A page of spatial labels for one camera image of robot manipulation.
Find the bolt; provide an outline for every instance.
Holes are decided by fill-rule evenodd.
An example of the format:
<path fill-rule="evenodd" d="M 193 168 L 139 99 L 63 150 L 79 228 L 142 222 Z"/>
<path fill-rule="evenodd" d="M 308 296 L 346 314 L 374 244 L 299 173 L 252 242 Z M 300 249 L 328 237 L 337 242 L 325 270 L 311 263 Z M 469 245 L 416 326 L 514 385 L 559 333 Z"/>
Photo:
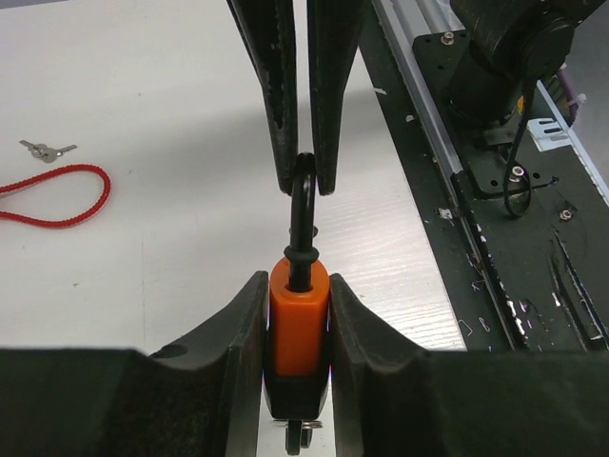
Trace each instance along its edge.
<path fill-rule="evenodd" d="M 560 219 L 561 221 L 569 222 L 571 219 L 573 219 L 573 213 L 568 209 L 566 209 L 565 211 L 561 211 Z"/>
<path fill-rule="evenodd" d="M 451 46 L 455 44 L 455 34 L 452 31 L 445 33 L 440 39 L 443 45 Z"/>
<path fill-rule="evenodd" d="M 510 176 L 510 181 L 513 183 L 519 183 L 524 176 L 524 168 L 516 165 L 512 168 L 512 175 Z"/>

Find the orange and black tool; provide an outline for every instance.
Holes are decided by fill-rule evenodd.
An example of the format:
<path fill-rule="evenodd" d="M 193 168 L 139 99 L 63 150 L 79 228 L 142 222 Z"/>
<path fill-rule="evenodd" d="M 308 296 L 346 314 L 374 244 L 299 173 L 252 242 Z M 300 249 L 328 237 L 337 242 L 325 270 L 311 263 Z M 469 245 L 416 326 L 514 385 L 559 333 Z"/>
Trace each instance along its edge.
<path fill-rule="evenodd" d="M 329 371 L 330 280 L 313 247 L 316 173 L 313 154 L 299 154 L 292 188 L 290 244 L 269 280 L 265 394 L 271 415 L 286 420 L 285 450 L 298 455 L 324 407 Z"/>

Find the red cord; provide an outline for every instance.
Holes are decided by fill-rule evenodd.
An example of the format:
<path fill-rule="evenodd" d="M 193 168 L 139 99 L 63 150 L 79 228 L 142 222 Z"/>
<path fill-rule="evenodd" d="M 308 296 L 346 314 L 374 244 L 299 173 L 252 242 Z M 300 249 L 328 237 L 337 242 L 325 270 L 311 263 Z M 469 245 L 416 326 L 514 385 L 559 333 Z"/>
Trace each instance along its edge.
<path fill-rule="evenodd" d="M 0 219 L 23 222 L 24 224 L 43 227 L 45 229 L 65 229 L 66 227 L 75 226 L 76 224 L 80 224 L 81 222 L 87 220 L 89 217 L 99 211 L 106 203 L 108 197 L 110 196 L 111 189 L 111 182 L 108 174 L 94 165 L 68 165 L 59 169 L 52 169 L 51 171 L 47 171 L 46 173 L 42 173 L 37 176 L 32 176 L 31 178 L 24 179 L 23 181 L 20 181 L 18 183 L 0 187 L 0 194 L 27 188 L 29 186 L 42 183 L 43 181 L 47 181 L 48 179 L 54 178 L 56 176 L 74 173 L 76 171 L 89 171 L 91 173 L 95 173 L 100 178 L 102 178 L 102 181 L 104 182 L 104 190 L 102 190 L 102 195 L 99 197 L 99 200 L 97 200 L 97 203 L 95 203 L 95 205 L 93 205 L 90 209 L 86 210 L 82 214 L 79 214 L 78 216 L 71 217 L 64 221 L 46 221 L 44 219 L 36 219 L 34 217 L 24 216 L 23 214 L 15 214 L 14 212 L 7 211 L 0 211 Z"/>

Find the white table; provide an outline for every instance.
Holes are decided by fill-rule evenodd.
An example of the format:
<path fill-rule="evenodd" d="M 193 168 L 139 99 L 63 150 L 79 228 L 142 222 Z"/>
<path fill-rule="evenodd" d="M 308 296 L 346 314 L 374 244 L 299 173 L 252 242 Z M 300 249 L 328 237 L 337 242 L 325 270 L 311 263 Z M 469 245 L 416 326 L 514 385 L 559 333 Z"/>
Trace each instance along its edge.
<path fill-rule="evenodd" d="M 301 149 L 311 150 L 305 2 L 296 0 Z M 225 0 L 68 1 L 0 10 L 0 182 L 106 169 L 103 211 L 65 230 L 1 221 L 0 345 L 151 352 L 218 311 L 287 244 L 260 87 Z M 18 144 L 68 152 L 52 166 Z M 0 199 L 62 218 L 101 185 L 72 175 Z M 336 193 L 316 246 L 372 310 L 427 348 L 463 348 L 376 94 L 358 55 Z M 260 454 L 283 454 L 261 412 Z M 331 406 L 308 455 L 333 455 Z"/>

